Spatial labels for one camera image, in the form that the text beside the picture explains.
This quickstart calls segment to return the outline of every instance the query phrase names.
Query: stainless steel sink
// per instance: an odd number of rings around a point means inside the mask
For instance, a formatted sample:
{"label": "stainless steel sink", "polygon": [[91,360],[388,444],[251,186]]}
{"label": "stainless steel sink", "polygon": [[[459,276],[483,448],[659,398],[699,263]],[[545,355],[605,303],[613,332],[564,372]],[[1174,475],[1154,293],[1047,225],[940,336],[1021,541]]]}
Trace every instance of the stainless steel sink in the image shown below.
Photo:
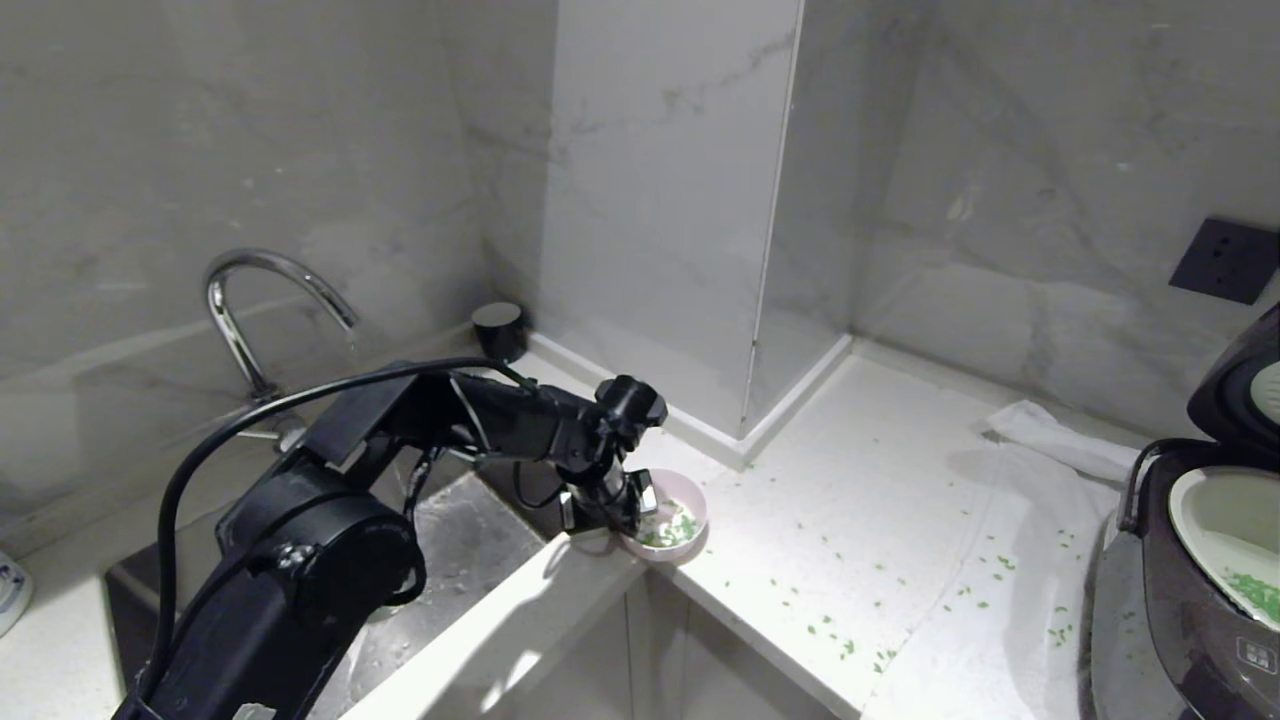
{"label": "stainless steel sink", "polygon": [[[401,507],[408,462],[397,461],[374,487],[374,495]],[[553,492],[558,482],[544,466],[524,468],[530,500]],[[225,507],[178,532],[178,603],[184,607],[219,560],[214,525]],[[527,510],[516,502],[509,464],[483,474],[460,462],[440,462],[415,514],[419,544],[426,556],[426,591],[410,605],[379,611],[361,629],[311,711],[314,720],[337,719],[410,657],[428,646],[547,541],[559,533],[558,503]],[[156,547],[143,548],[106,573],[116,655],[125,685],[142,669],[155,637],[157,606]]]}

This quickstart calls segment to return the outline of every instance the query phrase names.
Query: bowl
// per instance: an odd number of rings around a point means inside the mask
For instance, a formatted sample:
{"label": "bowl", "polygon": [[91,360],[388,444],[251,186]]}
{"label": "bowl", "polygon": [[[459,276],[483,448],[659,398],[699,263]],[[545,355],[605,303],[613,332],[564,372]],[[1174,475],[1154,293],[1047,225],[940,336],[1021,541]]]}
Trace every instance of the bowl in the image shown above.
{"label": "bowl", "polygon": [[694,534],[685,542],[680,544],[673,544],[671,547],[654,547],[644,544],[636,538],[622,536],[622,544],[626,546],[636,557],[643,560],[649,560],[652,562],[675,562],[690,552],[698,546],[698,541],[707,534],[707,497],[703,496],[703,491],[698,488],[698,483],[690,480],[685,475],[675,470],[653,469],[649,470],[649,477],[653,480],[653,489],[658,498],[658,521],[667,521],[675,514],[673,510],[666,501],[675,500],[676,502],[685,506],[689,514],[694,516],[694,523],[696,529]]}

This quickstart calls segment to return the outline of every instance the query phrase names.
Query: bottle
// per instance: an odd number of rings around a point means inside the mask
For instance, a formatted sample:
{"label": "bottle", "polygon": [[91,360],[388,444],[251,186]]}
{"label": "bottle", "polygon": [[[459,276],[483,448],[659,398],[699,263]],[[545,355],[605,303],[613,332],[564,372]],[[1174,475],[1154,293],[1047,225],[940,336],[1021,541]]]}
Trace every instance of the bottle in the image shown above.
{"label": "bottle", "polygon": [[31,602],[33,589],[31,575],[0,552],[0,635],[18,621]]}

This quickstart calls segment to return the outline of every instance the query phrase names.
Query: marble wall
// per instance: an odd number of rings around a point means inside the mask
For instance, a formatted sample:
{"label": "marble wall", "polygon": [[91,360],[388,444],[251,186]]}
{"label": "marble wall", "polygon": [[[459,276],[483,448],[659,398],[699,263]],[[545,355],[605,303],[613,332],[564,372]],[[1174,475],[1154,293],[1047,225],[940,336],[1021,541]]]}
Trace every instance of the marble wall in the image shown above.
{"label": "marble wall", "polygon": [[365,319],[352,352],[285,281],[233,278],[287,386],[492,297],[434,4],[0,5],[0,536],[239,405],[200,286],[237,246]]}
{"label": "marble wall", "polygon": [[727,6],[443,15],[498,287],[552,340],[736,434],[800,3]]}
{"label": "marble wall", "polygon": [[850,323],[937,0],[805,0],[744,428]]}
{"label": "marble wall", "polygon": [[940,3],[861,334],[1157,434],[1249,307],[1167,286],[1201,220],[1280,225],[1280,4]]}

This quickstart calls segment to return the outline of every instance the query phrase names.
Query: rice cooker lid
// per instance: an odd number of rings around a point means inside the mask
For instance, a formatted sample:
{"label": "rice cooker lid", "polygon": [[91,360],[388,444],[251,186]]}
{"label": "rice cooker lid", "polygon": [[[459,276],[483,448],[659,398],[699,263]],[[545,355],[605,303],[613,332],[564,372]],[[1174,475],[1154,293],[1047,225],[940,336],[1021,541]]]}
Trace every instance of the rice cooker lid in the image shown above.
{"label": "rice cooker lid", "polygon": [[1280,461],[1280,302],[1219,356],[1187,415],[1225,446]]}

